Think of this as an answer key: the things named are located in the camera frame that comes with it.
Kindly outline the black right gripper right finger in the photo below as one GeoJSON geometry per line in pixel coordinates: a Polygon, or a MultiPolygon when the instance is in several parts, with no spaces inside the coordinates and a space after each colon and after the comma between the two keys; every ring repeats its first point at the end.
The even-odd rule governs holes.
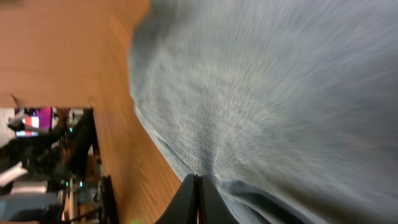
{"type": "Polygon", "coordinates": [[[206,176],[198,178],[199,224],[238,224],[220,193],[206,176]]]}

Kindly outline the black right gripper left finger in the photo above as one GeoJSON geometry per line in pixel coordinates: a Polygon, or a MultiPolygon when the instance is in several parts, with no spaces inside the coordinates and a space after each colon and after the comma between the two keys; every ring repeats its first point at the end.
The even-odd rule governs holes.
{"type": "Polygon", "coordinates": [[[188,174],[155,224],[197,223],[197,175],[188,174]]]}

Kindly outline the light blue denim jeans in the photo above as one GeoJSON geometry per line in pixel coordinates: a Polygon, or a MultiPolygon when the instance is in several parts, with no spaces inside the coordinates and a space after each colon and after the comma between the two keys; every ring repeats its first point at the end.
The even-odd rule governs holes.
{"type": "Polygon", "coordinates": [[[137,117],[240,223],[397,222],[396,1],[152,1],[137,117]]]}

